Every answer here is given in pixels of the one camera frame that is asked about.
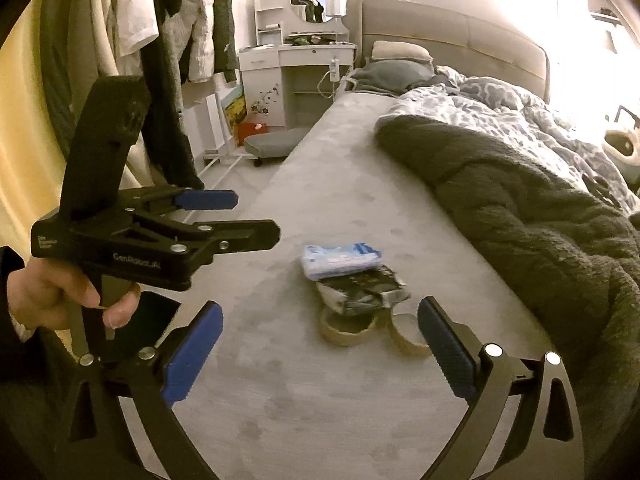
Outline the person's left hand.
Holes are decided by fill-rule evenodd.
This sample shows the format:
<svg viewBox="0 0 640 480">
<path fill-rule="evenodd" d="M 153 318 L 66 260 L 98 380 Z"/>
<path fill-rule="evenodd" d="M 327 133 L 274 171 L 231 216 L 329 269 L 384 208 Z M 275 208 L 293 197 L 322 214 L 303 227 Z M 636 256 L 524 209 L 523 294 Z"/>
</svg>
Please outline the person's left hand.
<svg viewBox="0 0 640 480">
<path fill-rule="evenodd" d="M 78 266 L 58 259 L 33 258 L 23 269 L 12 271 L 6 278 L 6 303 L 15 333 L 26 342 L 38 328 L 67 330 L 66 304 L 101 312 L 106 328 L 118 330 L 129 323 L 141 296 L 137 283 L 109 307 L 102 304 L 96 288 Z"/>
</svg>

